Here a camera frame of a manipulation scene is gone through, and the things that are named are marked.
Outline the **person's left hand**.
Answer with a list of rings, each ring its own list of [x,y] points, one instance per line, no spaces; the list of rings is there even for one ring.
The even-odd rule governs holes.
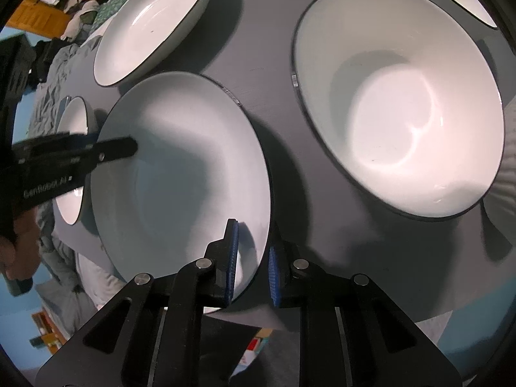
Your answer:
[[[24,212],[14,221],[14,244],[1,237],[1,271],[11,281],[30,279],[40,265],[37,209]]]

